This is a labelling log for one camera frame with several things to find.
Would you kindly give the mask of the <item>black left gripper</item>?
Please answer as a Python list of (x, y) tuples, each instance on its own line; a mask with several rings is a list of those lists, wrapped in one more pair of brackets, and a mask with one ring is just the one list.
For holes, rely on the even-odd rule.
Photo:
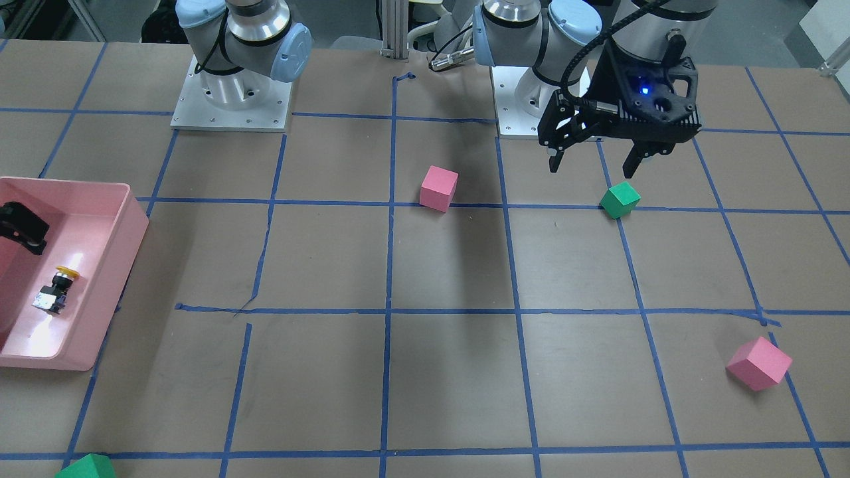
[(558, 172), (564, 152), (594, 136), (631, 139), (622, 166), (626, 179), (653, 155), (668, 155), (702, 128), (697, 107), (699, 75), (689, 57), (665, 66), (605, 46), (585, 98), (555, 90), (541, 115), (538, 142), (549, 152), (549, 171)]

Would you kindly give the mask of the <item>pink cube near left arm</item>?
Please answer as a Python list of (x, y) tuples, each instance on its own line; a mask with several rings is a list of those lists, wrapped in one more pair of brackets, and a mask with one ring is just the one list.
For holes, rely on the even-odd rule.
[(760, 392), (780, 384), (792, 363), (792, 357), (770, 340), (759, 337), (735, 351), (726, 364), (726, 371), (750, 390)]

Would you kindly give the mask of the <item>green cube near right arm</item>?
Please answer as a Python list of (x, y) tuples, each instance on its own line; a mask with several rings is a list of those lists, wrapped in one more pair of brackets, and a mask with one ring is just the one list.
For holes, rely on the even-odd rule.
[(89, 453), (67, 465), (55, 478), (116, 478), (116, 470), (106, 455)]

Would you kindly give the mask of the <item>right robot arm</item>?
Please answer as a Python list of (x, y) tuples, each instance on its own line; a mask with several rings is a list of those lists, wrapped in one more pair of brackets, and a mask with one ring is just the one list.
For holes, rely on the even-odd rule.
[(210, 208), (211, 236), (267, 239), (282, 133), (260, 106), (309, 60), (283, 1), (179, 1), (189, 46), (12, 40), (2, 48), (2, 175), (121, 183), (149, 211)]

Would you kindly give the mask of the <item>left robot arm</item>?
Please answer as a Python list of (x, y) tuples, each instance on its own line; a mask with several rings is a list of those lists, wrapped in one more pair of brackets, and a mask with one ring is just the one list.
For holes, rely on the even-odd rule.
[(537, 138), (556, 173), (592, 137), (627, 139), (631, 179), (701, 131), (691, 43), (717, 1), (622, 1), (612, 25), (586, 1), (480, 1), (471, 13), (477, 63), (527, 67), (551, 88)]

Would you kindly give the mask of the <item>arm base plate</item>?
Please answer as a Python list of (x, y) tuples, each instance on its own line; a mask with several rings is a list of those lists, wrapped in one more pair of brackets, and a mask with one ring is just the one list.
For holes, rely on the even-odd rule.
[(531, 68), (518, 66), (494, 66), (491, 79), (501, 138), (537, 140), (541, 116), (556, 87), (537, 78)]
[(230, 76), (195, 72), (192, 57), (170, 126), (176, 130), (285, 133), (292, 84), (249, 70)]

